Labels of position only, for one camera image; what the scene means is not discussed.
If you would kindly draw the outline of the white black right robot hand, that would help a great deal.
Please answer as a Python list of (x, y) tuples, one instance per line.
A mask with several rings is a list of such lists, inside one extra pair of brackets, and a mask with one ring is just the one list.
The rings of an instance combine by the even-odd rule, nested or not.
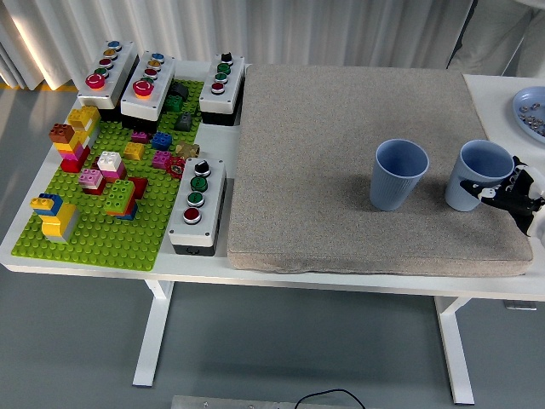
[(491, 207), (506, 210), (519, 230), (544, 246), (544, 174), (513, 156), (514, 170), (493, 187), (464, 180), (461, 188)]

